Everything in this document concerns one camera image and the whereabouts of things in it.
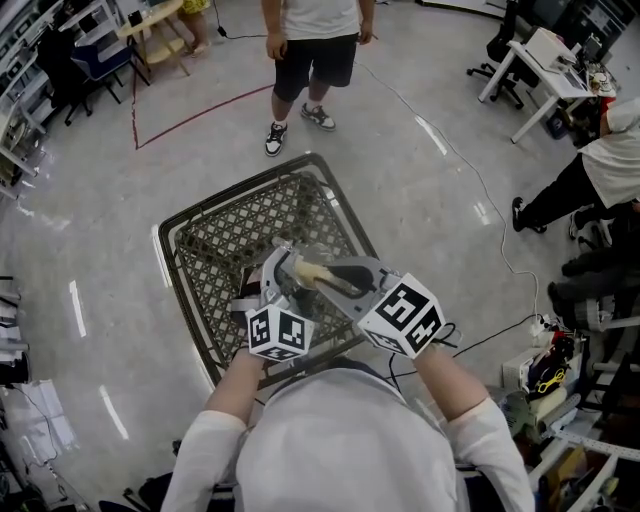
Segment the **black shoe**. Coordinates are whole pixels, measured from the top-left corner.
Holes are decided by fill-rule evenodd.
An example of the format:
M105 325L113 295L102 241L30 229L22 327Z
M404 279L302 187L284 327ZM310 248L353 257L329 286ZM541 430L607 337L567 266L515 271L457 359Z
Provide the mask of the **black shoe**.
M309 119L318 125L318 128L322 128L324 131L332 132L336 129L336 123L331 117L324 111L322 105L318 105L312 110L307 110L307 104L302 105L300 115L305 119Z
M287 135L287 127L280 126L276 123L271 123L271 130L269 130L269 136L264 143L264 152L268 156L276 156L282 151L284 144L284 138Z
M511 222L513 223L513 230L516 233L520 233L524 228L533 229L536 233L544 233L547 230L547 226L525 226L520 220L520 214L524 211L525 204L524 199L516 197L511 201Z
M520 214L524 210L524 199L516 197L511 201L511 222L513 223L513 230L516 233L520 233L525 226L520 222Z

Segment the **white sleeve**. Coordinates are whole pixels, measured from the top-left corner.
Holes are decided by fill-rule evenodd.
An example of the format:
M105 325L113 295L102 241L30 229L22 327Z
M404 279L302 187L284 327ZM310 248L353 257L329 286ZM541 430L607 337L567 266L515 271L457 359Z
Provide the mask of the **white sleeve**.
M505 510L535 510L522 456L493 400L487 398L445 428L456 458L473 464L489 479Z
M230 414L201 412L182 440L161 512L205 511L246 429Z
M624 132L640 120L640 99L625 101L607 110L607 124L613 133Z

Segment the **yellow object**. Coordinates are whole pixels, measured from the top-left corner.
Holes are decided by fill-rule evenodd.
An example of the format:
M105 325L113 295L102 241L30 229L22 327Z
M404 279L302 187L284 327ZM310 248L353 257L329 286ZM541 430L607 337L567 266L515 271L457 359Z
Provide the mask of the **yellow object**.
M185 14L195 14L211 7L211 0L184 0L182 11Z
M538 384L536 384L536 391L538 393L545 393L547 391L547 389L549 389L549 386L551 386L552 384L560 383L564 380L564 376L565 376L565 371L564 368L560 368L558 370L556 370L556 374L551 377L551 379L549 379L547 382L538 382Z

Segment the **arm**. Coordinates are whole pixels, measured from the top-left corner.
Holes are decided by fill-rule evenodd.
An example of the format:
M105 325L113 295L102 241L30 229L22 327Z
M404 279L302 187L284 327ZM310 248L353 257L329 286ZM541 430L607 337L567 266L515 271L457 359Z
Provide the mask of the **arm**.
M264 359L241 349L182 440L161 512L204 512L236 454Z
M287 52L287 40L280 27L282 0L262 0L262 14L267 26L267 55L270 59L282 60Z
M613 106L603 115L603 118L606 118L608 133L625 132L640 121L640 98L620 104L617 103L614 102ZM602 130L602 128L603 121L601 120L600 129ZM601 131L600 136L604 135L606 135L606 132Z
M249 422L253 400L258 391L264 359L242 348L218 383L205 405L206 411L220 411Z
M362 28L360 30L360 44L367 44L373 37L373 11L375 0L358 0L362 13Z
M462 416L489 397L482 382L433 345L416 357L413 364L447 421Z
M457 460L489 479L506 510L533 512L535 504L520 453L507 421L484 385L435 347L414 365L449 422L447 437Z

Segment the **office chair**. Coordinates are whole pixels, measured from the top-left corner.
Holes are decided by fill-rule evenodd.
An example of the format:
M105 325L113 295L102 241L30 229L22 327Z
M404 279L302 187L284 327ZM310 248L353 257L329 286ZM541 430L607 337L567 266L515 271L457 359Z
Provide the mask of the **office chair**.
M496 37L494 37L487 44L487 55L489 55L489 58L491 60L502 62L509 53L510 48L507 43L511 41L515 36L517 14L518 2L516 0L508 0L507 9L504 15L504 19L502 20L502 24L500 25L498 35L496 35ZM488 62L481 64L480 69L467 69L467 75L469 76L473 75L474 73L478 73L480 75L486 76L487 78L491 78L495 74L495 72L496 69ZM520 96L518 96L518 93L516 93L515 91L516 82L518 82L519 80L522 80L530 87L535 87L540 81L538 76L533 71L531 71L524 62L516 57L502 79L498 82L496 91L491 96L489 96L489 99L491 101L496 101L498 99L498 96L500 96L504 89L513 97L514 100L516 100L516 109L520 110L522 107L524 107L524 103L522 103Z

